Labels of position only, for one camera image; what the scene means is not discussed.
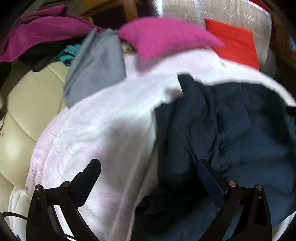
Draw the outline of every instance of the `navy blue cloth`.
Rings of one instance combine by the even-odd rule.
[[[132,241],[196,241],[220,208],[197,175],[206,159],[226,181],[264,187],[272,226],[296,210],[296,125],[262,85],[204,86],[179,76],[183,97],[155,110],[159,186],[136,209]],[[238,212],[224,239],[233,234]]]

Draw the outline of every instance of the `beige leather seat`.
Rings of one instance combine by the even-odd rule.
[[[33,149],[45,127],[65,107],[63,86],[69,67],[61,62],[40,72],[15,62],[0,91],[0,211],[7,211],[14,186],[24,189]]]

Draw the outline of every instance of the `clothing pile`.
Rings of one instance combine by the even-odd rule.
[[[36,33],[36,26],[60,21],[79,24],[53,27],[56,35]],[[51,61],[70,65],[67,107],[31,158],[29,198],[37,184],[58,187],[96,158],[102,171],[79,212],[100,241],[198,240],[220,211],[197,175],[196,163],[205,159],[227,181],[262,185],[273,227],[294,213],[296,117],[286,109],[296,102],[258,71],[251,31],[213,20],[206,25],[145,17],[103,30],[64,7],[19,20],[0,61],[20,58],[37,71]],[[32,35],[12,49],[24,31]],[[124,55],[123,40],[137,52]],[[50,55],[38,51],[52,44]],[[17,210],[19,199],[11,200],[10,211]],[[14,232],[24,240],[24,231]]]
[[[152,1],[152,5],[154,15],[159,17],[183,19],[206,29],[207,20],[214,20],[251,31],[259,65],[264,66],[272,21],[269,9],[261,0],[159,0]],[[221,33],[229,39],[237,38],[225,29]]]

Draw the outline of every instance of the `metal rivet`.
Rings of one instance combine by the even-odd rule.
[[[259,191],[262,191],[263,190],[263,187],[261,185],[256,185],[256,188],[259,190]]]
[[[42,186],[40,184],[37,184],[35,187],[35,190],[39,191],[42,188]]]
[[[237,183],[235,181],[229,181],[228,185],[235,188],[237,186]]]
[[[70,182],[69,182],[69,181],[65,181],[65,182],[62,183],[62,187],[63,187],[63,188],[66,188],[66,187],[68,187],[69,185],[70,185]]]

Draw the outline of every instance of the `purple cloth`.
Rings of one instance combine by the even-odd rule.
[[[12,62],[32,46],[86,36],[93,29],[102,28],[67,12],[60,5],[20,18],[0,44],[0,62]]]

